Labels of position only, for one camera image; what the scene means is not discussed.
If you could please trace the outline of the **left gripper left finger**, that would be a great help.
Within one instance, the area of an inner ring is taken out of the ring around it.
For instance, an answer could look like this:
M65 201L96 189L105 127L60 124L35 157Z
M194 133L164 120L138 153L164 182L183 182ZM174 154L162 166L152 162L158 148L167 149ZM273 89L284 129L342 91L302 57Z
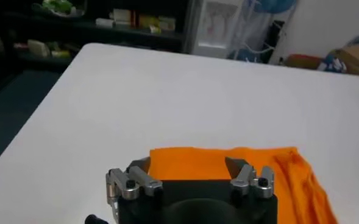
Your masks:
M116 203L119 198L136 200L141 192L156 197L163 191L163 183L149 175L150 157L133 160L125 171L110 169L105 175L107 203Z

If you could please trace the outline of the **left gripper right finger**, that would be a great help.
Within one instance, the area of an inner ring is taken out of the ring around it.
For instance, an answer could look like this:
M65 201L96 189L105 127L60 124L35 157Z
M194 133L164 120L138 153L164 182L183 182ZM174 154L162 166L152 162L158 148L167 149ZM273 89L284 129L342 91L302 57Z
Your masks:
M225 157L225 164L229 171L232 192L239 197L250 193L257 198L269 199L274 195L274 171L269 166L263 166L260 176L254 166L245 159Z

